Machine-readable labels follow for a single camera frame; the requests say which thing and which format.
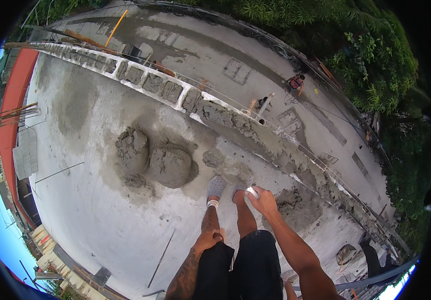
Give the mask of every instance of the white bandage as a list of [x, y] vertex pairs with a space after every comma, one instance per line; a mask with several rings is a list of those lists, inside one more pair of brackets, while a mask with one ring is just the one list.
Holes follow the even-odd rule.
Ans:
[[219, 206], [219, 201], [217, 200], [209, 200], [207, 202], [207, 208], [209, 208], [210, 206], [215, 207], [215, 209], [217, 209], [217, 207]]

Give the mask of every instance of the hand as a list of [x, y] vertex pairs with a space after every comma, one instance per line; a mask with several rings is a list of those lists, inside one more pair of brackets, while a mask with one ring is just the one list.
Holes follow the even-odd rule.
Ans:
[[259, 194], [259, 198], [255, 198], [251, 192], [246, 192], [246, 195], [248, 200], [252, 203], [252, 206], [257, 209], [258, 212], [266, 219], [280, 215], [275, 197], [271, 191], [262, 189], [260, 186], [253, 186], [252, 188]]
[[208, 231], [202, 232], [200, 236], [197, 238], [197, 241], [194, 244], [194, 249], [197, 252], [204, 252], [204, 250], [212, 248], [216, 243], [222, 241], [222, 236], [220, 235], [220, 230], [218, 229], [210, 229]]

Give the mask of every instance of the orange roof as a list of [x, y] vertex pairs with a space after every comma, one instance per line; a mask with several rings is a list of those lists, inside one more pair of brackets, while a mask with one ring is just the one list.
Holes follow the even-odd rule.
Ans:
[[[22, 107], [25, 92], [31, 80], [32, 71], [38, 55], [39, 52], [32, 49], [20, 50], [7, 81], [4, 97], [2, 99], [2, 106], [0, 108], [0, 111], [4, 111], [5, 113], [1, 113], [1, 116], [8, 114], [8, 111], [11, 109]], [[35, 224], [20, 204], [17, 195], [17, 177], [15, 175], [12, 149], [15, 147], [17, 136], [17, 123], [15, 121], [18, 119], [19, 117], [8, 118], [4, 120], [3, 124], [0, 126], [0, 159], [15, 206], [32, 229], [35, 229]]]

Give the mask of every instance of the black shorts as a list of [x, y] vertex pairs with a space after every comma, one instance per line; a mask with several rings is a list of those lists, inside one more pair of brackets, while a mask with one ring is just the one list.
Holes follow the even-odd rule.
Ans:
[[240, 240], [229, 272], [233, 255], [234, 249], [222, 242], [202, 253], [193, 300], [282, 299], [279, 255], [269, 231], [256, 230]]

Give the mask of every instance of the yellow pole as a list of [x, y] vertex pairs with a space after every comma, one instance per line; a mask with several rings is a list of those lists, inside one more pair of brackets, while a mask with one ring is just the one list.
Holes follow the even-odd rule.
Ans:
[[120, 21], [122, 21], [122, 19], [125, 17], [125, 14], [127, 14], [128, 9], [126, 9], [126, 11], [124, 12], [124, 14], [120, 17], [119, 21], [116, 24], [116, 27], [114, 27], [114, 30], [112, 30], [112, 33], [109, 36], [109, 39], [107, 40], [107, 43], [105, 43], [105, 46], [107, 47], [107, 45], [109, 45], [109, 41], [112, 38], [112, 36], [114, 35], [114, 32], [116, 32], [117, 26], [119, 26]]

